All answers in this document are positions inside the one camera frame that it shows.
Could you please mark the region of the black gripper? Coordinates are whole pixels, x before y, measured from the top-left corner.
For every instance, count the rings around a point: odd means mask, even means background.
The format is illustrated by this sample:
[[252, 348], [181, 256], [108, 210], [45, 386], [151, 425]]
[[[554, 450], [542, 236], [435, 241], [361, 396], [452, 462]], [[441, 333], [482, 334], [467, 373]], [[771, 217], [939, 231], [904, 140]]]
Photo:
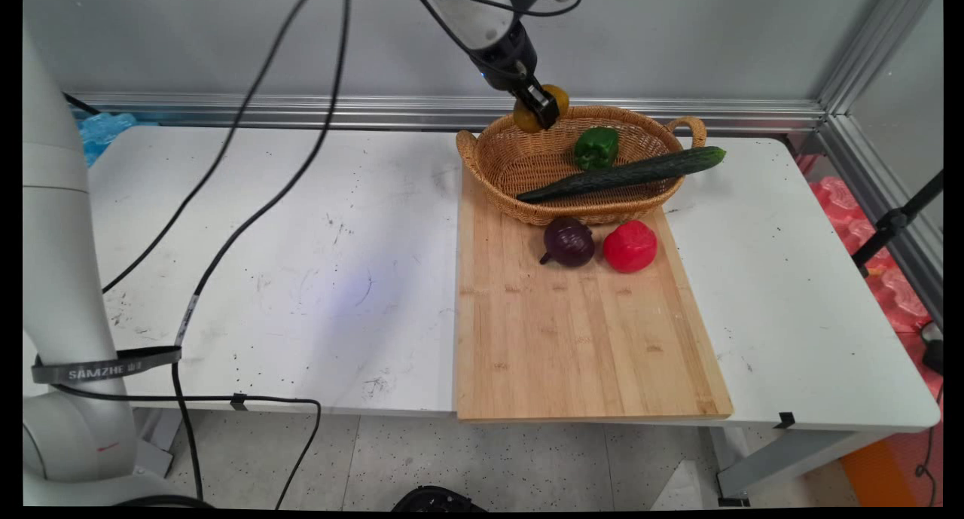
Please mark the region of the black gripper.
[[526, 107], [526, 130], [548, 130], [561, 115], [561, 87], [537, 84], [538, 56], [520, 20], [492, 45], [471, 51], [471, 60], [495, 90], [514, 91]]

